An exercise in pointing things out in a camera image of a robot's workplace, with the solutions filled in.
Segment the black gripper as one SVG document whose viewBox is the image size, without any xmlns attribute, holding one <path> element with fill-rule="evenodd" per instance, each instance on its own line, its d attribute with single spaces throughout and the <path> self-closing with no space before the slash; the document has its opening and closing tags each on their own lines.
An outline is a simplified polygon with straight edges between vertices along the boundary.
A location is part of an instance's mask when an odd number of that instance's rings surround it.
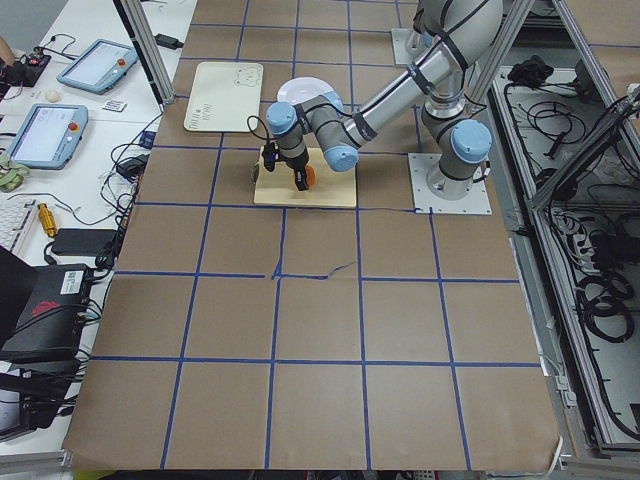
<svg viewBox="0 0 640 480">
<path fill-rule="evenodd" d="M 307 191 L 310 188 L 310 177 L 306 172 L 307 151 L 298 155 L 287 152 L 281 154 L 281 160 L 294 171 L 294 182 L 298 191 Z"/>
</svg>

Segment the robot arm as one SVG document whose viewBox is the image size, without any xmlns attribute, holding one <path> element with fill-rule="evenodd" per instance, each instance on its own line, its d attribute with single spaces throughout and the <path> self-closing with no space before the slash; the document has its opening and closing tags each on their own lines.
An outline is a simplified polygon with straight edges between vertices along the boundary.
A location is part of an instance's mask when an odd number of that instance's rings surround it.
<svg viewBox="0 0 640 480">
<path fill-rule="evenodd" d="M 360 109 L 345 113 L 334 91 L 268 108 L 266 128 L 272 137 L 262 152 L 265 169 L 286 164 L 296 187 L 304 191 L 310 186 L 305 135 L 315 135 L 332 170 L 349 171 L 358 163 L 359 148 L 422 101 L 422 122 L 441 150 L 427 175 L 428 187 L 447 200 L 463 198 L 492 146 L 489 129 L 464 112 L 464 74 L 491 46 L 502 14 L 500 1 L 419 2 L 415 27 L 431 38 L 431 45 Z"/>
</svg>

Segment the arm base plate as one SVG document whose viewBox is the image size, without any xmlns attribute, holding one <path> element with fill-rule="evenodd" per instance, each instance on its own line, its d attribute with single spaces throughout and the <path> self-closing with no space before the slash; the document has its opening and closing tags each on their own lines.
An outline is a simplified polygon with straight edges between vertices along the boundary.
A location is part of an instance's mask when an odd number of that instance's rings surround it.
<svg viewBox="0 0 640 480">
<path fill-rule="evenodd" d="M 477 167 L 467 180 L 456 181 L 439 169 L 440 154 L 408 155 L 414 211 L 419 214 L 491 215 L 492 209 Z"/>
<path fill-rule="evenodd" d="M 423 37 L 413 28 L 393 28 L 391 39 L 396 66 L 408 65 L 425 52 Z"/>
</svg>

